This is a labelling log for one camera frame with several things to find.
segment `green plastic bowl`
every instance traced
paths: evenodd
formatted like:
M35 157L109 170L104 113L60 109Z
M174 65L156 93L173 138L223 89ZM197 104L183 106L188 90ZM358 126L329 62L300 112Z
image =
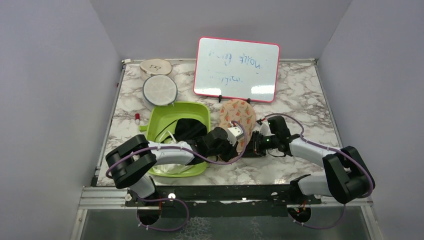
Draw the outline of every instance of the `green plastic bowl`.
M155 141L156 137L156 140L158 140L161 137L160 135L165 132L165 135L162 138L164 139L169 136L167 131L170 131L171 133L175 132L175 127L177 125L177 121L175 120L178 119L196 119L206 126L208 132L211 130L211 112L209 111L209 108L202 103L191 101L176 101L171 105L156 106L151 112L148 125L140 126L139 129L141 132L146 131L145 136L149 141ZM173 121L175 122L164 130L164 128ZM199 175L203 173L207 167L208 163L202 162L180 173L156 173L153 169L149 169L148 173L162 177L183 178Z

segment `marble surface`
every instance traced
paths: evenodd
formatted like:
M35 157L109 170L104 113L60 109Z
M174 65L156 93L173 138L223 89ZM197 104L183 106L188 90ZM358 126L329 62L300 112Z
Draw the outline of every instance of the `marble surface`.
M211 127L218 126L219 110L222 103L214 97L193 93L195 61L173 61L171 77L178 87L177 101L191 101L205 104L210 109ZM140 134L134 116L140 114L142 125L149 122L151 111L143 104L139 64L128 64L125 69L119 97L114 111L104 155L131 137ZM333 122L324 99L317 72L312 63L280 62L275 100L272 103L252 102L258 118L271 113L286 113L303 123L304 135L312 140L332 147L338 147ZM287 126L292 134L299 133L300 127L291 120ZM102 160L97 186L114 186L112 179L105 176L108 165ZM249 185L287 184L290 180L305 174L322 172L318 165L297 157L242 158L231 165L209 164L200 175L171 178L152 175L157 185Z

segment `white enclosure wall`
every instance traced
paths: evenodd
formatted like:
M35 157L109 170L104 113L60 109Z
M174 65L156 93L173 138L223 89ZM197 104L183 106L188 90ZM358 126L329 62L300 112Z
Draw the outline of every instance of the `white enclosure wall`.
M422 239L424 1L353 0L318 62L342 143L373 174L386 239Z
M351 0L90 0L121 58L195 58L202 36L319 58Z
M88 0L0 1L0 56L0 238L69 239L120 59Z

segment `purple cable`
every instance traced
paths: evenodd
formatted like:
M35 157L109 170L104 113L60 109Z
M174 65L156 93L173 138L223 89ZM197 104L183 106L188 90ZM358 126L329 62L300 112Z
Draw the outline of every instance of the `purple cable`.
M140 222L140 224L138 225L139 227L140 226L143 226L146 229L153 229L153 230L162 231L162 232L173 232L173 231L178 231L178 230L182 229L185 225L187 225L189 223L189 219L190 219L189 207L182 200L177 199L177 198L144 199L144 198L141 198L138 194L137 194L137 197L141 201L148 202L148 203L149 202L151 203L151 202L160 202L160 201L170 201L170 200L177 201L177 202L181 203L184 206L185 212L187 213L186 214L186 217L185 217L185 221L180 226L175 227L175 228L170 228L170 229L158 228L158 227L154 227L154 226L150 226L150 225L144 225L142 223L142 221L140 220L140 218L139 218L139 214L137 213L137 220Z
M294 220L295 223L297 223L298 225L301 225L302 227L306 227L308 229L318 229L318 230L325 230L325 229L331 229L337 225L339 225L342 222L343 217L345 216L346 213L346 205L343 204L343 212L341 213L340 218L335 221L335 223L329 225L329 226L311 226L311 225L306 225L306 224L302 224L301 222L296 221L290 214L290 218Z
M351 161L353 164L355 164L355 166L357 167L357 168L359 168L359 170L365 175L365 177L366 177L366 179L368 180L368 183L369 183L369 190L368 190L368 192L365 194L365 195L363 195L362 196L362 198L366 198L366 197L368 197L368 196L370 196L371 195L371 193L373 193L373 189L374 189L374 185L373 185L373 180L371 180L371 177L370 177L370 175L368 174L368 172L367 171L365 171L365 169L359 164L359 163L357 163L357 161L355 161L353 158L351 158L349 155L347 155L346 153L344 153L344 152L342 152L342 151L340 151L339 149L337 149L337 148L333 148L333 147L327 147L327 146L324 146L324 145L321 145L321 144L319 144L319 143L316 143L316 142L313 142L313 141L309 141L309 140L307 140L305 137L304 137L304 132L305 132L305 128L304 128L304 126L302 125L302 123L300 122L300 121L298 121L296 118L294 118L294 117L292 117L292 116L289 116L289 115L286 115L286 114L284 114L284 113L271 113L271 114L268 114L268 115L266 115L265 116L265 118L267 119L267 118L269 118L269 117L271 117L271 116L278 116L278 115L280 115L280 116L284 116L284 117L287 117L287 118L289 118L289 119L291 119L291 120L293 120L293 121L295 121L299 126L300 126L300 128L302 129L302 131L300 132L300 139L302 139L305 143L307 143L307 144L310 144L310 145L313 145L313 146L315 146L315 147L318 147L318 148L321 148L321 149L328 149L328 150L330 150L330 151L333 151L333 152L336 152L336 153L339 153L339 154L341 154L343 157L345 157L346 159L348 159L349 161Z

